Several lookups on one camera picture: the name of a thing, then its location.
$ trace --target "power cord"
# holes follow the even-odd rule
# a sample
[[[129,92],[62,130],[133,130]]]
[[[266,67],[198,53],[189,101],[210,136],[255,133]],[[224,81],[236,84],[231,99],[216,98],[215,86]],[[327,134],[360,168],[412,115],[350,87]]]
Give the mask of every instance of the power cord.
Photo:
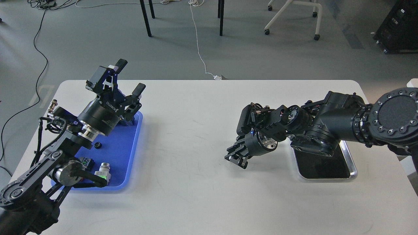
[[[210,75],[212,75],[212,76],[213,76],[213,78],[215,79],[215,78],[216,78],[216,76],[215,76],[215,75],[213,75],[213,74],[211,74],[211,73],[209,73],[209,72],[206,70],[206,63],[203,61],[202,56],[200,55],[200,51],[199,51],[199,40],[198,40],[198,38],[197,38],[197,26],[196,26],[196,22],[194,21],[193,10],[191,9],[191,7],[192,7],[192,6],[194,6],[194,7],[200,7],[200,6],[201,6],[204,2],[205,2],[205,0],[203,0],[203,2],[199,4],[199,3],[197,2],[197,0],[189,0],[189,5],[190,5],[190,11],[191,11],[191,18],[193,19],[193,23],[194,23],[194,29],[196,30],[196,45],[197,45],[197,54],[199,55],[200,60],[203,62],[203,65],[205,66],[205,74],[210,74]]]

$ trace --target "black robotic arm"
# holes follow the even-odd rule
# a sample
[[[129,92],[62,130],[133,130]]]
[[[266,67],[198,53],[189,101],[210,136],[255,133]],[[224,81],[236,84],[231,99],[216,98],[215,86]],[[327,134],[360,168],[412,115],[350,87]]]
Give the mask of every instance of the black robotic arm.
[[[38,144],[31,168],[0,191],[0,233],[4,235],[40,234],[58,222],[59,206],[72,187],[104,187],[107,180],[83,170],[74,157],[81,147],[91,149],[92,142],[100,135],[109,135],[120,122],[129,122],[141,108],[139,102],[145,85],[139,83],[132,95],[125,96],[117,88],[117,75],[127,61],[120,59],[115,66],[100,66],[86,88],[97,94],[81,114],[76,117],[51,102],[47,117],[48,129],[59,133],[57,138],[43,149]],[[47,192],[42,190],[45,177],[55,181]],[[92,183],[79,183],[89,179]],[[61,188],[56,199],[51,197]]]
[[[329,91],[324,100],[278,109],[251,103],[241,113],[238,137],[225,159],[247,167],[247,160],[277,148],[288,137],[296,151],[332,157],[341,140],[366,147],[387,145],[411,155],[418,169],[418,89],[400,88],[366,105],[356,95]]]

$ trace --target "connector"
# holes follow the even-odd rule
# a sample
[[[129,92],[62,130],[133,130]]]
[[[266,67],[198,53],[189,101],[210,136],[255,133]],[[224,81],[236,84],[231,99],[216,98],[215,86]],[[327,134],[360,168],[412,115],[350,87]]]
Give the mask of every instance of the connector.
[[[100,165],[99,170],[98,171],[95,171],[94,174],[97,175],[97,176],[99,176],[99,177],[104,178],[105,180],[107,180],[107,184],[109,184],[110,177],[112,176],[109,173],[109,171],[110,171],[110,164],[107,163],[107,162],[103,162]]]

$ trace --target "table leg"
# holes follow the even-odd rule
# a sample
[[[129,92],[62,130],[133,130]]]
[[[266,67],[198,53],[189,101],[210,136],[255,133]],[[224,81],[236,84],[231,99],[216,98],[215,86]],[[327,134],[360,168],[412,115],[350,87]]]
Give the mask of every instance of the table leg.
[[[151,29],[150,24],[148,22],[147,11],[145,10],[144,0],[139,0],[139,3],[141,4],[142,14],[144,15],[145,27],[147,28],[148,37],[151,37]]]
[[[151,9],[151,17],[153,19],[155,19],[155,15],[154,15],[154,6],[153,6],[153,0],[148,0],[148,3],[150,4],[150,9]]]
[[[223,29],[224,29],[224,5],[225,5],[225,0],[220,0],[221,1],[221,24],[219,27],[219,36],[222,36],[223,34]]]
[[[218,0],[218,19],[221,18],[221,0]]]

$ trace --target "bolt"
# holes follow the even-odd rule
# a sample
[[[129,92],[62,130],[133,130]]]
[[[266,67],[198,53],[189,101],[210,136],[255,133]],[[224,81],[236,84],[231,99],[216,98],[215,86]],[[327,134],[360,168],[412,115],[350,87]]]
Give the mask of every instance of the bolt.
[[[52,158],[57,158],[57,157],[59,157],[59,156],[61,156],[61,152],[60,152],[60,151],[55,151],[55,152],[51,155],[51,157],[52,157]]]

